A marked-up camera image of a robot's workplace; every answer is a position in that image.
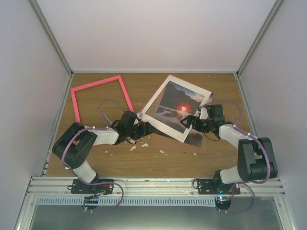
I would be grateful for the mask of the pink picture frame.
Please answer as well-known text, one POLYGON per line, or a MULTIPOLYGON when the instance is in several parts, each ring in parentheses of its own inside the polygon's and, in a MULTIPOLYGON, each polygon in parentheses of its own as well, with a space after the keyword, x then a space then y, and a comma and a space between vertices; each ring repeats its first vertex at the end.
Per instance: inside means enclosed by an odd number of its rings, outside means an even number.
POLYGON ((71 102, 67 108, 72 110, 75 121, 86 125, 104 124, 99 108, 110 120, 120 118, 123 110, 134 111, 124 80, 115 74, 75 74, 68 99, 71 102), (123 110, 112 100, 117 101, 123 110))

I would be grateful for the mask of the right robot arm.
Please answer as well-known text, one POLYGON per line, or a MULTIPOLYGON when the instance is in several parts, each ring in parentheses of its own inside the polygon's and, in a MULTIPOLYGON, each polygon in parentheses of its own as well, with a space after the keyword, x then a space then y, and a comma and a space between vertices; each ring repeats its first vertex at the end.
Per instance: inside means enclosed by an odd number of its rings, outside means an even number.
POLYGON ((230 185, 243 182, 263 184, 276 178, 278 168, 269 138, 256 137, 225 121, 220 104, 203 105, 197 115, 188 115, 180 123, 203 134, 213 133, 218 140, 225 140, 238 150, 237 166, 219 170, 213 176, 213 190, 225 193, 230 185))

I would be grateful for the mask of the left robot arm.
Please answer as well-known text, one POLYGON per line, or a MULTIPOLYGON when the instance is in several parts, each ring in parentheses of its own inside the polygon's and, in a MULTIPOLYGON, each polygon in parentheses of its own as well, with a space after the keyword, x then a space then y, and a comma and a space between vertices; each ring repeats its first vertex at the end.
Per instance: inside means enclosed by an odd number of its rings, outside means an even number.
POLYGON ((120 120, 107 127, 89 127, 74 122, 53 145, 52 153, 81 180, 82 188, 92 194, 99 188, 98 174, 87 161, 92 147, 118 145, 125 141, 134 145, 155 131, 153 125, 140 120, 136 113, 125 111, 120 120))

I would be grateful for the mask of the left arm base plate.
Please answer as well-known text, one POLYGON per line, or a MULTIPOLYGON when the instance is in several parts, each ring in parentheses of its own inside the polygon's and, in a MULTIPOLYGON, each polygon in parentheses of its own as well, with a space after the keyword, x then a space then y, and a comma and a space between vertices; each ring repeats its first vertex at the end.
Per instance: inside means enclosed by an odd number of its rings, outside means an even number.
POLYGON ((79 179, 74 179, 72 185, 68 185, 67 189, 72 194, 103 194, 109 195, 113 193, 112 184, 101 184, 101 185, 86 185, 82 183, 79 179))

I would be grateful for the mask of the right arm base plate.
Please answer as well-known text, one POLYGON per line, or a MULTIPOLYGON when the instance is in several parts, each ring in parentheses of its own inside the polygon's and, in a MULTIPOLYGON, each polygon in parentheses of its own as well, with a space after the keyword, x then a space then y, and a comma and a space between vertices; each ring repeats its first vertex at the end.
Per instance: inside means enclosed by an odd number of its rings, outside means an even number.
POLYGON ((196 178, 192 181, 192 186, 198 190, 199 195, 241 194, 240 188, 236 188, 235 184, 221 184, 214 179, 196 178))

